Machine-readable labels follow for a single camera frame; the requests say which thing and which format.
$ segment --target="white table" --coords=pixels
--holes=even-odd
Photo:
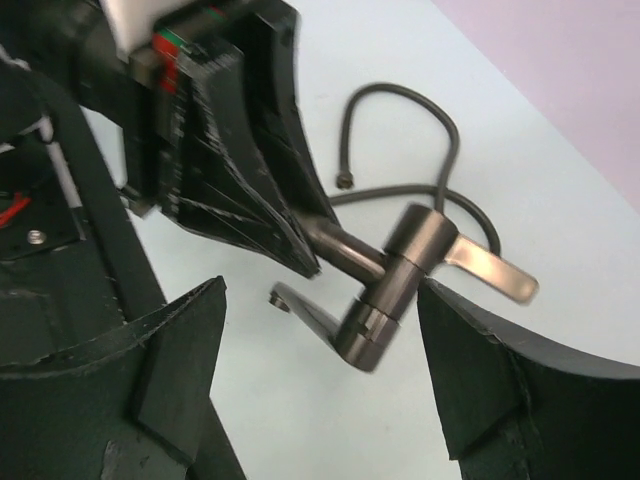
[[[451,187],[488,212],[504,257],[536,275],[541,291],[522,308],[459,271],[443,269],[436,278],[554,340],[640,364],[640,217],[621,196],[431,2],[291,3],[302,13],[299,105],[328,190],[335,190],[338,128],[353,90],[384,80],[430,96],[462,134]],[[90,118],[121,179],[116,128]],[[357,185],[433,181],[446,145],[443,129],[418,107],[371,98],[356,115]],[[342,207],[339,216],[379,246],[408,200]],[[447,214],[484,242],[458,208]],[[415,308],[379,370],[366,375],[267,303],[272,283],[285,281],[339,315],[359,290],[355,281],[330,267],[307,281],[266,258],[189,235],[159,214],[133,221],[170,299],[212,276],[227,282],[212,398],[249,478],[460,478],[447,460]]]

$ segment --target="metal bolt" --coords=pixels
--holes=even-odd
[[[336,187],[340,190],[351,190],[353,182],[353,173],[351,172],[340,172],[336,177]]]
[[[31,230],[27,234],[27,240],[31,245],[42,245],[47,240],[47,235],[40,230]]]

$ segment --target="screw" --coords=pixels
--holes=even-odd
[[[31,230],[27,234],[27,240],[31,245],[42,245],[47,240],[47,235],[40,230]]]

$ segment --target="black hose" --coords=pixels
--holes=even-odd
[[[347,102],[347,106],[344,110],[344,116],[342,120],[342,129],[340,132],[340,170],[336,177],[336,185],[341,190],[347,190],[353,188],[353,173],[350,165],[350,141],[351,130],[353,126],[353,115],[358,102],[367,95],[378,92],[393,93],[405,97],[418,105],[424,107],[431,112],[444,126],[447,134],[449,135],[449,150],[444,158],[438,180],[436,185],[428,184],[407,184],[407,185],[394,185],[381,188],[373,188],[368,190],[361,190],[353,193],[345,193],[331,197],[331,204],[333,206],[347,205],[355,202],[362,202],[366,200],[374,200],[378,198],[395,197],[401,195],[430,195],[435,197],[434,209],[440,213],[444,213],[445,199],[451,200],[456,205],[462,207],[474,220],[476,220],[485,235],[489,243],[489,250],[494,254],[500,256],[501,244],[498,232],[487,216],[478,205],[469,200],[467,197],[449,190],[447,185],[453,167],[455,166],[456,158],[460,150],[460,134],[455,122],[451,119],[447,113],[442,110],[433,101],[427,97],[410,90],[406,87],[395,85],[392,83],[374,83],[366,85],[358,89]]]

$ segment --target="metal faucet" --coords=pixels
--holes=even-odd
[[[315,253],[360,281],[364,289],[340,323],[289,286],[278,283],[271,304],[300,317],[355,368],[373,372],[399,329],[423,277],[448,264],[474,275],[513,301],[526,304],[535,278],[460,234],[444,215],[410,204],[383,252],[330,220],[295,212]]]

